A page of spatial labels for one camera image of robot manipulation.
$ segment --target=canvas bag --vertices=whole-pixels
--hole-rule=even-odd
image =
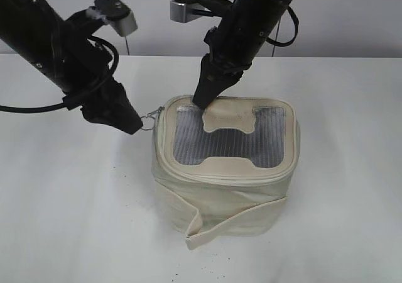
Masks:
[[[156,117],[156,194],[189,249],[219,235],[259,235],[286,202],[300,131],[282,101],[220,97],[204,112],[175,97]]]

